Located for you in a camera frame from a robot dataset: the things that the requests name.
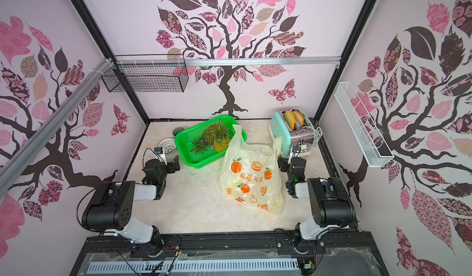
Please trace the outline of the yellow plastic bag orange print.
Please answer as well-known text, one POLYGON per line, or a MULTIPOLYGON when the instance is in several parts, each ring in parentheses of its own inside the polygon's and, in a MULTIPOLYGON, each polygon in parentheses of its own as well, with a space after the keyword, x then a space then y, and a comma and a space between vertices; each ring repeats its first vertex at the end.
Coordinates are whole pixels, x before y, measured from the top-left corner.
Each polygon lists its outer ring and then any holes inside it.
POLYGON ((282 139, 271 146, 248 144, 243 129, 233 125, 235 133, 223 159, 220 188, 233 200, 280 215, 284 206, 278 159, 282 139))

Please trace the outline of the large pineapple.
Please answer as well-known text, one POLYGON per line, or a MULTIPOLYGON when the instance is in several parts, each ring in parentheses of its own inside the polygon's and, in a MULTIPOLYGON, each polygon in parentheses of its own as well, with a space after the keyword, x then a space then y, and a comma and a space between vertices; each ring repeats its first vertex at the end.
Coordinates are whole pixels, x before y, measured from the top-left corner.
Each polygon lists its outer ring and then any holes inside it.
POLYGON ((209 145, 213 145, 213 148, 217 153, 225 151, 229 147, 231 141, 229 127, 222 121, 212 123, 204 131, 202 136, 209 145))

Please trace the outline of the small pineapple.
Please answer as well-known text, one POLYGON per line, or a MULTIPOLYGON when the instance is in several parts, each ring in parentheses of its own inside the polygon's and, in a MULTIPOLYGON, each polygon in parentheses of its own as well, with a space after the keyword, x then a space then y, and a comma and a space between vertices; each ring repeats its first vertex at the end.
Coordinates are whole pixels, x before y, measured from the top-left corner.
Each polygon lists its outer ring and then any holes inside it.
POLYGON ((208 142, 208 140, 205 137, 196 138, 192 142, 192 145, 193 145, 193 148, 191 151, 195 154, 204 152, 211 146, 211 144, 208 142))

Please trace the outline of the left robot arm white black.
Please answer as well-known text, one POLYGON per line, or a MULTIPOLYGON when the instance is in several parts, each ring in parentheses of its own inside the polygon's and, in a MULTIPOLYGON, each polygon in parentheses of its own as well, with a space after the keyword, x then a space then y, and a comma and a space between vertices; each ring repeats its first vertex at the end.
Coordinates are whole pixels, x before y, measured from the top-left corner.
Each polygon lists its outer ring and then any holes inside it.
POLYGON ((109 233, 138 245, 141 252, 156 257, 163 252, 163 239, 157 227, 146 224, 133 215, 134 202, 162 198, 169 174, 180 171, 179 157, 171 162, 161 157, 145 162, 145 177, 135 181, 107 182, 91 190, 93 194, 83 214, 76 209, 76 219, 82 229, 109 233))

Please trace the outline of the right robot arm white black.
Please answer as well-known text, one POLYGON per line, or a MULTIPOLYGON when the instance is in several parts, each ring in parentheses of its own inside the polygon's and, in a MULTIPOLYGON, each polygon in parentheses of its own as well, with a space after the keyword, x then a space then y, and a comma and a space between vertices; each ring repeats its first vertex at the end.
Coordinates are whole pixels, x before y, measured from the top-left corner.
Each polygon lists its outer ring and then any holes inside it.
POLYGON ((310 202, 311 216, 296 225, 293 246, 318 241, 333 229, 350 228, 356 221, 355 208, 342 182, 335 178, 306 178, 307 160, 301 157, 278 159, 281 172, 288 176, 287 193, 310 202))

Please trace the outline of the white sink strainer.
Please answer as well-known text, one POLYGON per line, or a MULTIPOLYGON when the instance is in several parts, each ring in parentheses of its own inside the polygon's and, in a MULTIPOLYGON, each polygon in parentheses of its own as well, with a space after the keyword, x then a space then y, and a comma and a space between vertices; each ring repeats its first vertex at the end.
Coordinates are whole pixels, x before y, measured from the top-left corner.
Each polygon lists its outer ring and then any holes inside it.
POLYGON ((177 146, 175 144, 174 138, 166 138, 163 139, 159 144, 158 147, 162 148, 163 152, 166 155, 172 154, 176 151, 177 146))

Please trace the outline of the small green bowl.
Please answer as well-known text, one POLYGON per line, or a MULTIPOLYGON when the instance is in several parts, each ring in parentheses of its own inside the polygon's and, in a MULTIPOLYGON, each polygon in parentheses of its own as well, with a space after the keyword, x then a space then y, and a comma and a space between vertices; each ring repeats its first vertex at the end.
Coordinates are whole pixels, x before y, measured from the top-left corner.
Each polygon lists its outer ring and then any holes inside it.
POLYGON ((183 127, 177 127, 173 130, 173 136, 177 136, 180 132, 184 131, 183 127))

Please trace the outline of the mint green toaster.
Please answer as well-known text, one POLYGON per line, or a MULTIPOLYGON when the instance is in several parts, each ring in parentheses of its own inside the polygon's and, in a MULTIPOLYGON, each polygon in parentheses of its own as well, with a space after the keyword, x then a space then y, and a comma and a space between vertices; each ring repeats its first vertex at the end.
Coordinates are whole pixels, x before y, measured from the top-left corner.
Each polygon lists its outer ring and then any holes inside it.
POLYGON ((323 132, 320 127, 315 128, 308 116, 300 109, 290 108, 275 111, 270 120, 268 128, 272 140, 281 137, 281 154, 288 158, 291 153, 291 147, 295 145, 306 145, 306 150, 301 157, 311 154, 312 148, 316 147, 321 139, 323 132), (295 130, 290 130, 284 118, 285 111, 298 110, 305 119, 305 126, 298 127, 296 123, 295 130))

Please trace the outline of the yellow bread slice in toaster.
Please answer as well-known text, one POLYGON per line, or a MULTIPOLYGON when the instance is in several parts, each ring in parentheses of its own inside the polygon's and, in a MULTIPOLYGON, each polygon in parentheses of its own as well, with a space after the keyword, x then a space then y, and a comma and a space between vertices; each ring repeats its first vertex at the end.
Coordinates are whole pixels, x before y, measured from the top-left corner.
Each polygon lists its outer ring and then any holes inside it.
POLYGON ((295 130, 296 128, 296 118, 292 111, 285 111, 284 118, 290 130, 295 130))

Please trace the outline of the orange bread slice in toaster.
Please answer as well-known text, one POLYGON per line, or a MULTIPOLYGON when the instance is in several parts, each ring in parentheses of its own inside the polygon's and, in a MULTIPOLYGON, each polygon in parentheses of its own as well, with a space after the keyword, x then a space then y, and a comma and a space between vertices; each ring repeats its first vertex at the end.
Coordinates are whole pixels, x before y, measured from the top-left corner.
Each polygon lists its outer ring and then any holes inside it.
POLYGON ((293 110, 294 117, 296 119, 296 123, 298 127, 305 126, 305 119, 302 113, 298 110, 293 110))

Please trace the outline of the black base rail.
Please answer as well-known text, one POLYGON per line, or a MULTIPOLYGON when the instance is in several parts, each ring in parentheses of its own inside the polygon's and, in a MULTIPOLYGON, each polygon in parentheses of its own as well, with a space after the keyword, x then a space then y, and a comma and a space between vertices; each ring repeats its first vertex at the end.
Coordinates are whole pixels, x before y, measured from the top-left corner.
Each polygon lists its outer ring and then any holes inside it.
POLYGON ((86 266, 96 261, 165 261, 282 259, 297 260, 297 271, 198 272, 144 276, 385 276, 388 274, 380 251, 369 232, 332 230, 318 241, 293 246, 293 231, 276 229, 259 232, 209 234, 163 234, 163 252, 150 257, 138 245, 112 236, 86 240, 72 268, 74 276, 86 276, 86 266))

